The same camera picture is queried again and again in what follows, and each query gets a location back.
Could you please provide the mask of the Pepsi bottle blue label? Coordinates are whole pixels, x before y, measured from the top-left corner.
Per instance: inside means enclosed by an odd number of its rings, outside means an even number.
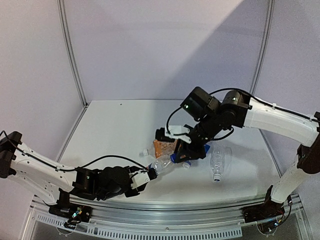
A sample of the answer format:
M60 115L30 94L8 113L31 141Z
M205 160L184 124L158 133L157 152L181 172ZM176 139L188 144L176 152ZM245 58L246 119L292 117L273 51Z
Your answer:
M164 176L179 168L181 165L181 163L171 162L170 155L162 155L150 163L147 168L149 170L154 169L157 176Z

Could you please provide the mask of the blue Pepsi bottle cap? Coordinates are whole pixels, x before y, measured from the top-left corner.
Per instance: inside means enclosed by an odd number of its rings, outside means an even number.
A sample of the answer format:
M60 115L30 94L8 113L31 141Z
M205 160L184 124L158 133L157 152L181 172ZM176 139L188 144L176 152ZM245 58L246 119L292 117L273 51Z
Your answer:
M177 155L175 153L170 155L170 160L172 163L177 164L178 162L176 161Z

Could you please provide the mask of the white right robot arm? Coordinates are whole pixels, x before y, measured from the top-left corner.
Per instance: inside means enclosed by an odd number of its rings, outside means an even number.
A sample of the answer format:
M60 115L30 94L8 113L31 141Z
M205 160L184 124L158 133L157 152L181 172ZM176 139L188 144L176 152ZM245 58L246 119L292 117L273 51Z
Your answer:
M193 128L166 124L165 135L182 140L177 161L204 157L204 145L217 140L217 134L232 128L259 129L298 142L294 163L274 184L259 206L262 218L269 218L287 197L309 176L320 172L320 114L305 115L275 103L266 102L239 89L224 88L222 101L201 87L195 87L180 104L197 122Z

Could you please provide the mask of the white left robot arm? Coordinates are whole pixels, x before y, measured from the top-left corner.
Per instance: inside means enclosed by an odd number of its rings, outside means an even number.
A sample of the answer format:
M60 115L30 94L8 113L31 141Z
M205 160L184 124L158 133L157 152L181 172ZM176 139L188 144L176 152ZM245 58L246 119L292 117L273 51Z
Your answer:
M0 177L23 185L47 205L54 205L63 216L74 213L74 205L62 198L70 194L90 201L105 201L116 196L134 197L158 173L129 159L132 166L89 169L88 165L72 167L51 160L22 142L22 134L13 131L0 133Z

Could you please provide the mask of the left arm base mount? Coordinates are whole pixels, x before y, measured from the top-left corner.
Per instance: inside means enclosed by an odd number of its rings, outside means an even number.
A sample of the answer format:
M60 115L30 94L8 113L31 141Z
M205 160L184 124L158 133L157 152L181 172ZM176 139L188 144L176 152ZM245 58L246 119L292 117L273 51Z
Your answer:
M48 212L51 215L66 219L64 228L75 230L80 223L89 223L93 208L87 205L79 205L70 202L70 194L59 189L56 204L50 205Z

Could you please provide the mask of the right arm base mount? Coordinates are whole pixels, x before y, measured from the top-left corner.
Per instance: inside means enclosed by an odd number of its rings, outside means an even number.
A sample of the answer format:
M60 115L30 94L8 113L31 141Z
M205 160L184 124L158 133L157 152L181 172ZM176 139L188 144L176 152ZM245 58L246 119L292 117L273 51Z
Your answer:
M263 203L241 208L244 222L246 224L256 222L258 231L265 236L274 234L277 228L286 222L293 205L292 198L289 195L286 199L289 212L285 214L284 204L271 200L272 188L272 185L268 188Z

